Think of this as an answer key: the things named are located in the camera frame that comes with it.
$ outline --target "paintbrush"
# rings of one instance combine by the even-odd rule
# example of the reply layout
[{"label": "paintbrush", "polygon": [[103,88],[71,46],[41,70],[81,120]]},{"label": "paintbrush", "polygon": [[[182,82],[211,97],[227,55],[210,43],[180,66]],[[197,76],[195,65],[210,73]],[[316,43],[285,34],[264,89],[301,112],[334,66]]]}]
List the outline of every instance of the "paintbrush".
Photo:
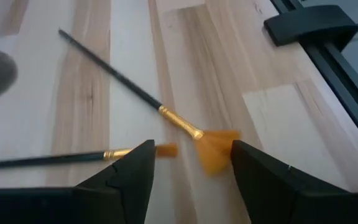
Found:
[{"label": "paintbrush", "polygon": [[[176,157],[178,154],[176,144],[162,144],[155,146],[157,157]],[[0,169],[24,166],[47,166],[57,164],[71,164],[90,161],[113,161],[120,159],[133,149],[115,149],[102,152],[86,152],[78,154],[66,154],[59,156],[33,157],[27,159],[14,159],[0,161]]]},{"label": "paintbrush", "polygon": [[78,41],[72,38],[63,30],[59,34],[89,59],[102,67],[106,72],[132,90],[150,106],[156,109],[164,118],[185,130],[194,140],[201,165],[207,174],[217,174],[222,171],[230,161],[230,151],[233,140],[239,139],[239,132],[235,130],[203,131],[194,127],[189,122],[166,108],[154,97],[150,96],[135,83],[126,78],[123,74],[112,68],[108,63],[100,59]]}]

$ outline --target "black frame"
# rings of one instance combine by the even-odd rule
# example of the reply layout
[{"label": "black frame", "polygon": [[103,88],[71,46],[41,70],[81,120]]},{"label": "black frame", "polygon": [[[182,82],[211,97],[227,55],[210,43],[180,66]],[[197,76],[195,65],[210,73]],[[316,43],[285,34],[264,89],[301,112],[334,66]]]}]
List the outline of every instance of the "black frame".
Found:
[{"label": "black frame", "polygon": [[[282,14],[304,8],[297,0],[270,0]],[[300,42],[329,87],[358,127],[358,74],[331,42]]]}]

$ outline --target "black brush handle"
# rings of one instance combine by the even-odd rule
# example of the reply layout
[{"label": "black brush handle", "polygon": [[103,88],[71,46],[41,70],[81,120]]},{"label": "black brush handle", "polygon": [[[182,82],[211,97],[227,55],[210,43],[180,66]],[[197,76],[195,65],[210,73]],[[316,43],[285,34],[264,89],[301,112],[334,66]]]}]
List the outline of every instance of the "black brush handle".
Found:
[{"label": "black brush handle", "polygon": [[0,169],[9,167],[24,167],[24,166],[46,166],[55,164],[68,164],[75,162],[89,162],[103,160],[104,152],[92,152],[81,154],[69,154],[62,156],[45,156],[35,157],[29,159],[14,159],[0,161]]},{"label": "black brush handle", "polygon": [[80,44],[78,41],[76,41],[72,36],[67,34],[65,31],[59,29],[59,34],[67,40],[71,45],[74,45],[78,50],[83,52],[88,58],[90,58],[92,61],[94,61],[97,65],[102,67],[106,72],[110,73],[110,75],[117,78],[118,81],[120,81],[122,84],[124,84],[126,87],[128,87],[130,90],[136,93],[139,97],[141,97],[144,101],[148,102],[153,108],[158,110],[160,106],[162,105],[158,100],[156,100],[154,97],[150,96],[148,93],[146,93],[144,90],[142,90],[139,86],[137,86],[135,83],[127,79],[124,75],[119,73],[117,70],[112,68],[108,63],[106,63],[104,60],[99,58],[96,54],[91,52],[89,49],[84,47],[82,44]]}]

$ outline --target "gold ferrule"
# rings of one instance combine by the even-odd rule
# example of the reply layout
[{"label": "gold ferrule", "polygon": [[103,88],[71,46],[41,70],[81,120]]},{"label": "gold ferrule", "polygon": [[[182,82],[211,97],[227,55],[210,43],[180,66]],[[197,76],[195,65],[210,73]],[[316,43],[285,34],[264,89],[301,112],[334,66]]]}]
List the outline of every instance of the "gold ferrule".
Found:
[{"label": "gold ferrule", "polygon": [[175,125],[183,128],[187,133],[190,134],[190,136],[194,140],[199,140],[201,137],[203,137],[204,132],[202,130],[194,127],[189,122],[187,122],[183,118],[181,118],[179,115],[177,115],[174,112],[170,111],[168,108],[166,108],[164,106],[160,106],[160,108],[158,109],[158,112],[164,118],[167,118],[169,121],[171,121]]},{"label": "gold ferrule", "polygon": [[117,150],[105,151],[103,153],[103,159],[105,161],[119,159],[119,158],[122,158],[123,156],[125,156],[126,154],[128,154],[129,152],[131,152],[132,150],[133,149],[117,149]]}]

